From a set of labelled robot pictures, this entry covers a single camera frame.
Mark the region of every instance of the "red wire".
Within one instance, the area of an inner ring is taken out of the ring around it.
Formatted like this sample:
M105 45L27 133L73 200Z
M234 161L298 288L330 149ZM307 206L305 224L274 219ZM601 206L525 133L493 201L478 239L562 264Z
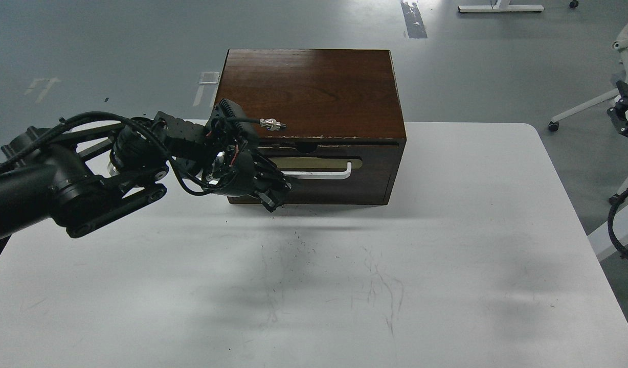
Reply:
M239 155L239 145L235 145L234 146L234 156L232 157L232 160L230 161L230 166L234 165L234 161L237 159L238 155Z

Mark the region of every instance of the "robotic arm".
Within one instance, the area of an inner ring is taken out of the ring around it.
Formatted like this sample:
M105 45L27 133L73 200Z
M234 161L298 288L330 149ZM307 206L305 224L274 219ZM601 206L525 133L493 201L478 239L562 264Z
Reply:
M71 132L96 121L119 123ZM12 233L48 217L79 238L161 199L166 187L157 181L169 166L191 195L249 195L274 211L291 182L259 153L253 124L286 128L274 119L248 119L229 100L214 106L205 126L164 112L153 120L86 112L51 129L28 128L2 147L0 254ZM76 152L78 143L92 140L103 141ZM112 175L95 175L86 162L107 151ZM185 179L202 190L189 188ZM141 190L128 195L135 187Z

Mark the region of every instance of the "white handle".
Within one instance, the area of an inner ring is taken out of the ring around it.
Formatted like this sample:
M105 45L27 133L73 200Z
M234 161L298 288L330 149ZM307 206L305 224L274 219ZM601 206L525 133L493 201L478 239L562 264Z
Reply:
M353 163L346 163L346 170L342 172L317 172L317 171L283 171L282 174L296 179L324 179L324 180L342 180L351 175Z

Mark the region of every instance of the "black cable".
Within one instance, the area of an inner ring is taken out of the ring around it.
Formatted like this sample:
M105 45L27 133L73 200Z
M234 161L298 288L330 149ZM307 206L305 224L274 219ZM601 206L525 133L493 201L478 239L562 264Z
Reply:
M75 115L69 119L61 121L61 123L57 124L47 132L43 133L39 138L37 138L32 144L30 144L25 149L22 149L14 156L9 158L4 163L0 164L0 174L6 172L10 169L10 167L18 160L21 160L23 157L32 153L34 150L39 149L40 147L45 146L51 140L59 137L62 133L68 132L69 130L76 128L77 126L94 123L96 121L118 121L120 123L124 123L127 126L130 126L135 131L141 133L146 139L148 139L151 144L155 145L158 148L162 155L169 161L169 165L173 168L173 172L175 174L176 179L180 183L180 186L190 195L195 196L203 196L213 192L213 189L219 189L222 187L221 184L217 184L213 186L208 182L204 182L195 175L190 174L185 168L181 167L181 165L171 156L169 150L165 147L165 145L157 138L157 136L148 130L142 124L139 124L132 119L128 119L126 117L119 116L117 114L112 114L110 112L101 112L101 111L92 111L92 112L84 112L82 114ZM207 188L202 192L197 192L186 186L183 178L180 174L185 175L188 179L192 180L196 184L201 187Z
M261 124L262 123L260 121L260 119L238 118L238 117L226 118L226 122L228 122L228 123L251 123L251 124Z
M615 202L612 204L612 207L609 209L609 214L607 215L607 233L609 233L609 240L611 240L612 244L621 253L621 257L628 260L628 249L621 244L621 242L616 238L614 234L614 216L616 215L616 211L619 206L625 202L625 199L628 196L628 188L619 195Z

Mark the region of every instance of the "wood grain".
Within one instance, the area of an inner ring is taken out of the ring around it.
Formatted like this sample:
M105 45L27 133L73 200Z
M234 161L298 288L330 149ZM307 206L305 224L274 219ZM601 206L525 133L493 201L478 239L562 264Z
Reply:
M216 94L248 117L288 127L279 137L405 139L386 50L230 50Z
M269 157L363 161L344 180L296 181L287 203L389 202L406 142L389 51L230 50L216 94L222 98L248 117L287 125L281 132L258 128L260 151Z

